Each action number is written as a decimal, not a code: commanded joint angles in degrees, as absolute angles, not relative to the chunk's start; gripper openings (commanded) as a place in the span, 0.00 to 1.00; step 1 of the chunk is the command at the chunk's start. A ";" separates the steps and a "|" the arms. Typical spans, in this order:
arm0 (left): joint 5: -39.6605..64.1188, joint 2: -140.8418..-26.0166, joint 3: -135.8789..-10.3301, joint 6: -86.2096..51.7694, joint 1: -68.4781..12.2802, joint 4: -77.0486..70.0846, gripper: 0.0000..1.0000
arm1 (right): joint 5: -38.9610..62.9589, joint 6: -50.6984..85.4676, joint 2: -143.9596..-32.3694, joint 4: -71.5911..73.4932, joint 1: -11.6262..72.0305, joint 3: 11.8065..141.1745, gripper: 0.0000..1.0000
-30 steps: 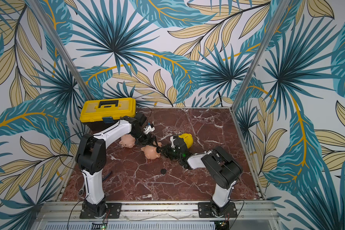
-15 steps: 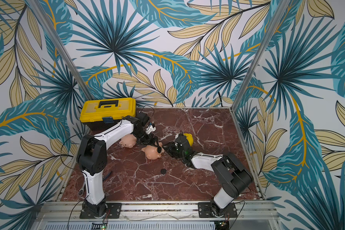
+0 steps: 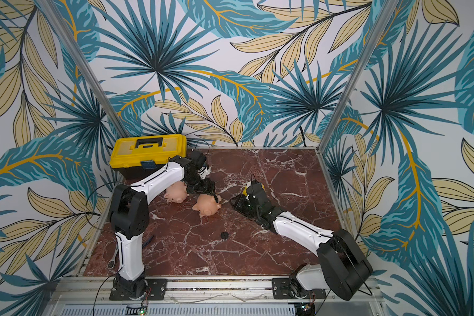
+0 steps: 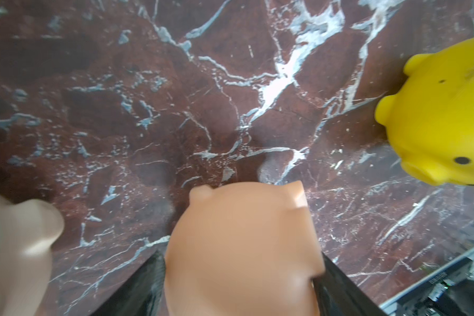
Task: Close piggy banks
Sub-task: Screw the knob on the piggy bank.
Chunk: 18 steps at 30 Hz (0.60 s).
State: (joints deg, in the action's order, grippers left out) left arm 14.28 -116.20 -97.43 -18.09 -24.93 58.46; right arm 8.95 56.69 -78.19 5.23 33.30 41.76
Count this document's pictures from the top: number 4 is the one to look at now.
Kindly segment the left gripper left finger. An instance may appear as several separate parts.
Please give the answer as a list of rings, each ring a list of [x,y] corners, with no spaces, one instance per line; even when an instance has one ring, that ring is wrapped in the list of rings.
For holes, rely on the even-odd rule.
[[[154,316],[163,296],[165,258],[160,251],[151,257],[107,299],[92,316]]]

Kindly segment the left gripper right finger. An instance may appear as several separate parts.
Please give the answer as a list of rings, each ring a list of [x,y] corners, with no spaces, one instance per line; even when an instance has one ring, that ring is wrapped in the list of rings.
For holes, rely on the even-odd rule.
[[[387,316],[325,254],[325,272],[312,279],[320,315]]]

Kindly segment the pink piggy bank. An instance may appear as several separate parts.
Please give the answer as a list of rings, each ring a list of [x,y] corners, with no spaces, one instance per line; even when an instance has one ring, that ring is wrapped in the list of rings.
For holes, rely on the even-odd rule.
[[[318,315],[325,264],[304,186],[193,188],[165,253],[170,315]]]
[[[51,247],[65,227],[42,200],[14,204],[0,195],[0,315],[39,315],[52,272]]]

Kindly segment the yellow piggy bank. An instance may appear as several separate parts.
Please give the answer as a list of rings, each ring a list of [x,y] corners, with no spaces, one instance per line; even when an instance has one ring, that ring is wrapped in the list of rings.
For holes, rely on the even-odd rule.
[[[474,186],[474,38],[412,56],[404,74],[375,109],[401,167],[432,186]]]

